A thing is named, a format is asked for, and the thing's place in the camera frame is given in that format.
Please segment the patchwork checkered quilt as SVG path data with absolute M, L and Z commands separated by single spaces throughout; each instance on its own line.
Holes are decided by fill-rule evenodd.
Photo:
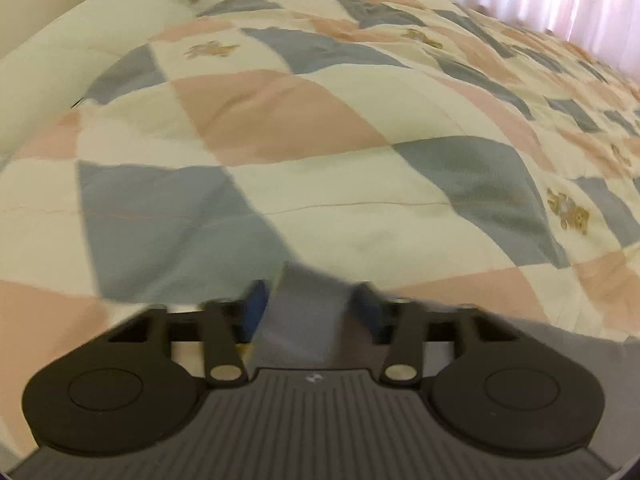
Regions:
M 639 364 L 639 88 L 451 0 L 220 0 L 1 149 L 1 447 L 43 365 L 294 264 Z

